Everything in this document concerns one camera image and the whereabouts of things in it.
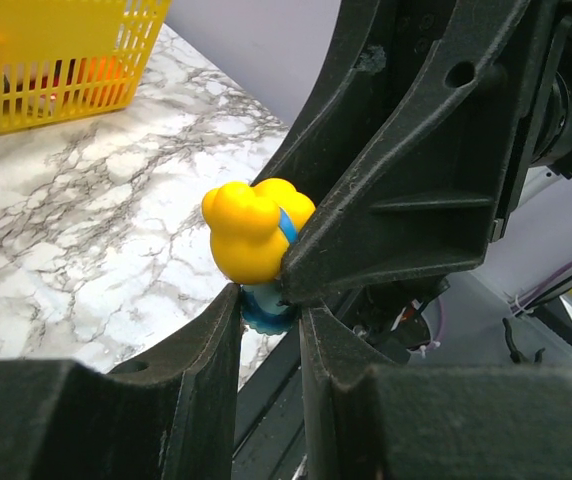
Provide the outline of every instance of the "blue base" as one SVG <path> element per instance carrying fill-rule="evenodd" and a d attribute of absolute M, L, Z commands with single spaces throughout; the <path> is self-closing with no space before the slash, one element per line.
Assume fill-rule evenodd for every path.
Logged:
<path fill-rule="evenodd" d="M 255 297 L 242 290 L 242 318 L 250 328 L 265 335 L 280 335 L 290 330 L 297 319 L 297 307 L 286 308 L 279 314 L 267 312 Z"/>

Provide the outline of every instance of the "mounting hole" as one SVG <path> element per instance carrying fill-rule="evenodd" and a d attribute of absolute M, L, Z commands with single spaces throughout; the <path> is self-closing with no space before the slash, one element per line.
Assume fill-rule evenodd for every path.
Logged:
<path fill-rule="evenodd" d="M 148 368 L 147 362 L 142 362 L 141 360 L 127 360 L 124 363 L 120 363 L 110 373 L 137 373 L 143 372 Z"/>
<path fill-rule="evenodd" d="M 475 80 L 475 65 L 470 62 L 459 62 L 446 75 L 446 86 L 460 88 Z"/>

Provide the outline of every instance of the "white marble surface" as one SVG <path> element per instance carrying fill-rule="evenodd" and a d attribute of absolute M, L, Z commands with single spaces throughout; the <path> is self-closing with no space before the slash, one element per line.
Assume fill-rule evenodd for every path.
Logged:
<path fill-rule="evenodd" d="M 0 137 L 0 358 L 100 371 L 225 284 L 199 203 L 250 180 L 286 129 L 164 28 L 125 111 Z M 244 381 L 278 338 L 247 333 Z"/>

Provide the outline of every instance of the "screw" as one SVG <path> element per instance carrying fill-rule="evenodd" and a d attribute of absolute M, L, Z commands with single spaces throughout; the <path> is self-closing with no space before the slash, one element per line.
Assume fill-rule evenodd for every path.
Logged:
<path fill-rule="evenodd" d="M 415 53 L 425 53 L 430 47 L 430 41 L 426 37 L 421 37 L 415 44 Z"/>
<path fill-rule="evenodd" d="M 366 330 L 362 325 L 355 325 L 353 327 L 353 333 L 362 340 L 368 336 L 368 330 Z"/>
<path fill-rule="evenodd" d="M 427 13 L 422 17 L 421 22 L 419 22 L 419 29 L 421 31 L 426 31 L 434 24 L 435 24 L 435 15 L 433 15 L 432 13 Z"/>

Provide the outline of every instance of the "plastic basket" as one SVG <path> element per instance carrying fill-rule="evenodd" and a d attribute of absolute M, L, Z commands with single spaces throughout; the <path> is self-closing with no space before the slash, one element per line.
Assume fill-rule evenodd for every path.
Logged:
<path fill-rule="evenodd" d="M 171 0 L 0 0 L 0 133 L 126 107 Z"/>

